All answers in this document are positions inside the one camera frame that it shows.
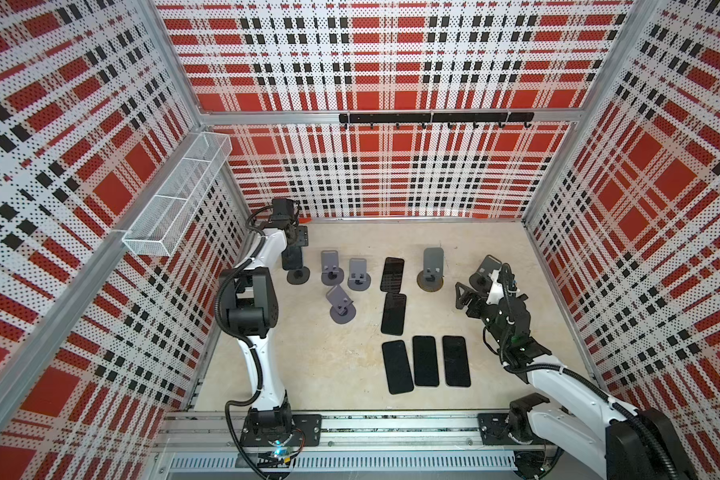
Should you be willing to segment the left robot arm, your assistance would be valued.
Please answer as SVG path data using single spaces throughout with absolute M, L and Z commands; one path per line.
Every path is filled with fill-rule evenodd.
M 229 400 L 224 407 L 237 448 L 243 447 L 243 440 L 283 448 L 296 435 L 302 446 L 319 444 L 321 416 L 292 412 L 270 347 L 279 320 L 271 270 L 281 260 L 289 283 L 302 285 L 310 278 L 302 255 L 308 230 L 300 224 L 299 215 L 299 202 L 289 198 L 275 198 L 253 211 L 245 222 L 252 245 L 219 278 L 215 321 L 242 349 L 252 389 L 250 398 Z

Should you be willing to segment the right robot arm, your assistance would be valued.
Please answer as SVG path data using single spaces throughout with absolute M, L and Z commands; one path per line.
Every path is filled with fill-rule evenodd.
M 666 415 L 607 393 L 532 336 L 527 296 L 509 264 L 488 255 L 455 287 L 456 308 L 482 322 L 503 370 L 535 390 L 511 402 L 504 437 L 518 445 L 549 441 L 603 479 L 696 478 Z

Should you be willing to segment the black phone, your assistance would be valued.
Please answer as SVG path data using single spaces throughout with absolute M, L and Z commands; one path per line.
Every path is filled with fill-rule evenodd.
M 402 293 L 387 293 L 385 296 L 381 332 L 386 335 L 402 336 L 404 332 L 407 296 Z
M 435 338 L 433 336 L 414 336 L 412 347 L 414 384 L 421 387 L 437 387 L 440 381 Z
M 442 338 L 445 381 L 450 387 L 469 388 L 469 370 L 466 340 L 462 336 L 446 335 Z
M 382 355 L 389 393 L 397 395 L 411 392 L 414 389 L 414 382 L 405 342 L 402 340 L 384 342 Z
M 286 271 L 299 270 L 304 267 L 302 247 L 287 246 L 281 254 L 282 267 Z
M 387 257 L 384 262 L 380 290 L 385 293 L 401 292 L 404 276 L 405 260 L 398 257 Z

